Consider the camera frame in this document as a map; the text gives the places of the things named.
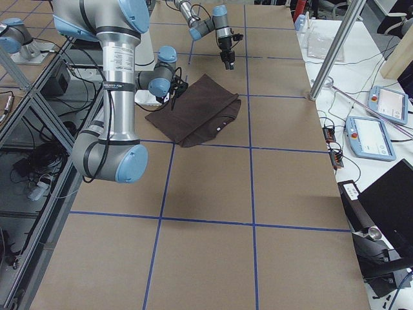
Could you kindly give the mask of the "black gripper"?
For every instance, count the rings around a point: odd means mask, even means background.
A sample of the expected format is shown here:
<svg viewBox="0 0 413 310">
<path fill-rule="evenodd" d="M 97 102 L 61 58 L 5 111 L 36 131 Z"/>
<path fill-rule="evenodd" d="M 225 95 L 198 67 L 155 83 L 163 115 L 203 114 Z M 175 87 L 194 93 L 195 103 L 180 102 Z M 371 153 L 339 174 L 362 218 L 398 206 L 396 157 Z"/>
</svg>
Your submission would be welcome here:
<svg viewBox="0 0 413 310">
<path fill-rule="evenodd" d="M 232 38 L 220 37 L 217 39 L 220 51 L 220 58 L 226 70 L 233 70 L 235 63 L 235 52 L 232 50 Z"/>
<path fill-rule="evenodd" d="M 176 96 L 176 85 L 180 82 L 180 81 L 183 81 L 182 79 L 173 79 L 172 80 L 172 82 L 171 82 L 171 84 L 170 84 L 170 89 L 169 89 L 169 91 L 168 91 L 168 94 L 166 95 L 166 97 L 164 98 L 164 103 L 167 103 L 167 102 L 169 102 L 170 100 L 176 100 L 177 98 L 179 98 L 179 97 L 177 97 Z"/>
</svg>

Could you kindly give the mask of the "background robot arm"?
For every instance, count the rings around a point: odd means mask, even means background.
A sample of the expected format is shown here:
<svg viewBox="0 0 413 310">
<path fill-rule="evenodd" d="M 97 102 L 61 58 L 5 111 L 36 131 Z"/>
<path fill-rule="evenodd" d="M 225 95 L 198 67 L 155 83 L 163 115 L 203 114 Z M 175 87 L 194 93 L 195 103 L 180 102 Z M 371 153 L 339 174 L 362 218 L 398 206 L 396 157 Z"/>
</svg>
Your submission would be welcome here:
<svg viewBox="0 0 413 310">
<path fill-rule="evenodd" d="M 40 65 L 45 55 L 41 53 L 43 43 L 38 43 L 20 18 L 1 21 L 1 47 L 10 54 L 14 63 Z"/>
</svg>

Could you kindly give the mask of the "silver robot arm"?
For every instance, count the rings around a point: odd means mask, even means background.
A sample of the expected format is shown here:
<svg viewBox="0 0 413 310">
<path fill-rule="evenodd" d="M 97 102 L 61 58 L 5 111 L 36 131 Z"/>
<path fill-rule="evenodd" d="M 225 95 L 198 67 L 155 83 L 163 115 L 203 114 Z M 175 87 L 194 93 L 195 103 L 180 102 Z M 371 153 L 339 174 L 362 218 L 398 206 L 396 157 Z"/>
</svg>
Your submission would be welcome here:
<svg viewBox="0 0 413 310">
<path fill-rule="evenodd" d="M 210 14 L 202 5 L 192 4 L 190 1 L 165 1 L 167 7 L 178 11 L 185 18 L 188 32 L 193 41 L 199 41 L 209 33 L 215 33 L 216 45 L 220 49 L 220 58 L 226 70 L 233 70 L 235 64 L 235 52 L 233 47 L 243 40 L 243 34 L 236 34 L 229 26 L 228 12 L 225 5 L 215 6 Z M 202 19 L 194 7 L 202 8 L 207 18 Z"/>
<path fill-rule="evenodd" d="M 175 49 L 162 46 L 153 70 L 135 71 L 136 48 L 150 25 L 145 1 L 54 1 L 54 24 L 60 34 L 103 49 L 103 108 L 76 138 L 75 168 L 87 183 L 139 180 L 148 151 L 135 132 L 135 93 L 148 90 L 163 101 L 175 76 Z"/>
</svg>

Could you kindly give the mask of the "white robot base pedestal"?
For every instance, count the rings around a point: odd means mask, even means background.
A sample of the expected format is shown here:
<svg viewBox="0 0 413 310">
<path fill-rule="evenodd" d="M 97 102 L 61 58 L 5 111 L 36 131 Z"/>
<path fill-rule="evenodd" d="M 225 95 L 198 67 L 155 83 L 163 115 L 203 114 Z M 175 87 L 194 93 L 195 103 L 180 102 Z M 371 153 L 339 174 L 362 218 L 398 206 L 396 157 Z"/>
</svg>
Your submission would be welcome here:
<svg viewBox="0 0 413 310">
<path fill-rule="evenodd" d="M 169 99 L 172 67 L 154 54 L 150 32 L 141 34 L 141 42 L 135 49 L 135 74 L 141 73 L 136 82 L 135 103 L 147 109 L 159 109 Z"/>
</svg>

